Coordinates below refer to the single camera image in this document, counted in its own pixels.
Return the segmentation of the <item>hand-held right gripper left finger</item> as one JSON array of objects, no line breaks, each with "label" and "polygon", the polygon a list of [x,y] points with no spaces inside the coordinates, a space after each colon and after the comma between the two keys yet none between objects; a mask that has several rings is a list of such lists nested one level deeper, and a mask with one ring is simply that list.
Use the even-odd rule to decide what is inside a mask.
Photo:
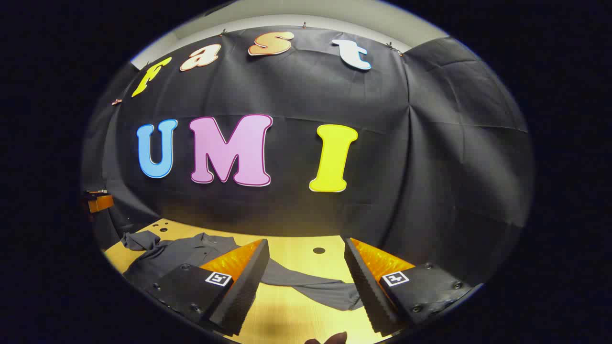
[{"label": "hand-held right gripper left finger", "polygon": [[206,264],[181,264],[146,288],[147,294],[198,327],[238,335],[269,261],[266,239]]}]

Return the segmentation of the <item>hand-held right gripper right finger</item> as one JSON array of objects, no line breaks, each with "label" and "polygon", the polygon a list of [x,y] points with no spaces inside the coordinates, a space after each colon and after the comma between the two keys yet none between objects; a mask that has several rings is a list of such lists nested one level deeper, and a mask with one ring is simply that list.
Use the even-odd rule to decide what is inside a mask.
[{"label": "hand-held right gripper right finger", "polygon": [[465,301],[474,287],[432,263],[411,264],[346,237],[344,258],[373,330],[415,331]]}]

